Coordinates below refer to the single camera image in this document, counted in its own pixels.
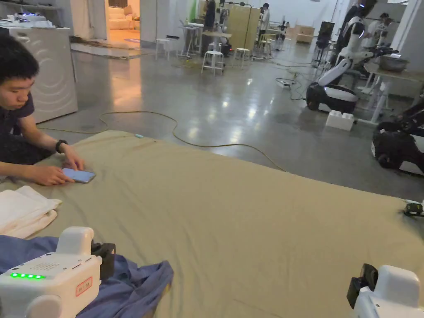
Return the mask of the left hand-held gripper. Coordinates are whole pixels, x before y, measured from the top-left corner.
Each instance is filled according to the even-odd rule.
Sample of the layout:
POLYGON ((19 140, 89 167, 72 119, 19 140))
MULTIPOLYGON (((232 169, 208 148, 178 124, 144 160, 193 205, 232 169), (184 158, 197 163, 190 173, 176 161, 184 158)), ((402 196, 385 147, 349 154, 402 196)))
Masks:
POLYGON ((89 227, 68 227, 54 252, 0 276, 2 318, 74 318, 113 275, 116 246, 95 243, 89 227))

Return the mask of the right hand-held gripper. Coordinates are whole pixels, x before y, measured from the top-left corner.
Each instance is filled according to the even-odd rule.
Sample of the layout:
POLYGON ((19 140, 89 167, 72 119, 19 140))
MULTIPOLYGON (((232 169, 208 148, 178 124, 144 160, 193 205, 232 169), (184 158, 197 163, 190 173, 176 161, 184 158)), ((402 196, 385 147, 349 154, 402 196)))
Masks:
POLYGON ((411 271, 364 263, 347 291, 352 318, 419 318, 420 280, 411 271))

